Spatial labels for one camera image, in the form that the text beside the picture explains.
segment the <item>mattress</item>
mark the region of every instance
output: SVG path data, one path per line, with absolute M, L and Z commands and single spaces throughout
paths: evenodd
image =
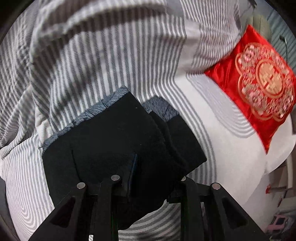
M 42 144 L 121 86 L 141 103 L 153 96 L 168 101 L 207 157 L 188 176 L 218 181 L 244 204 L 296 137 L 287 118 L 266 155 L 236 106 L 201 74 L 232 51 L 241 33 L 239 4 L 231 0 L 34 1 L 0 45 L 0 176 L 20 240 L 54 209 Z M 165 202 L 119 231 L 119 239 L 179 234 L 180 205 Z

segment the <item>metal rivet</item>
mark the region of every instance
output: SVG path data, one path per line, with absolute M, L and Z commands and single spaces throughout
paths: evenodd
M 221 185 L 219 183 L 213 183 L 212 184 L 212 187 L 215 189 L 215 190 L 219 190 L 221 188 Z
M 85 188 L 85 183 L 78 183 L 78 184 L 77 184 L 77 188 L 78 188 L 78 189 Z
M 111 177 L 111 180 L 112 181 L 117 181 L 117 180 L 119 180 L 120 179 L 120 176 L 118 176 L 118 175 L 113 175 L 112 177 Z

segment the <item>red pillow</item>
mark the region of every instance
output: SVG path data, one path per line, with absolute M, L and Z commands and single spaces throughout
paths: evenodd
M 232 53 L 205 74 L 245 115 L 267 153 L 295 104 L 296 78 L 285 60 L 249 25 Z

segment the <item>bed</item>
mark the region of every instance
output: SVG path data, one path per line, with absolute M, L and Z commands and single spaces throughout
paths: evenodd
M 202 74 L 242 31 L 238 1 L 35 0 L 0 45 L 0 177 L 19 239 L 54 209 L 42 144 L 121 86 L 141 103 L 161 96 L 178 110 L 207 157 L 188 176 L 221 183 L 243 205 L 296 136 L 289 117 L 266 155 L 242 113 Z M 165 202 L 119 238 L 176 240 L 179 224 L 180 206 Z

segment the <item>black garment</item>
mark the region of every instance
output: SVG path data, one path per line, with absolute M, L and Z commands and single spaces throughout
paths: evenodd
M 95 194 L 104 178 L 124 175 L 129 202 L 120 204 L 119 229 L 160 208 L 174 182 L 204 161 L 196 138 L 180 116 L 166 124 L 154 112 L 148 114 L 131 93 L 60 136 L 43 154 L 54 205 L 78 182 L 85 182 Z M 133 171 L 122 173 L 122 167 L 131 163 Z

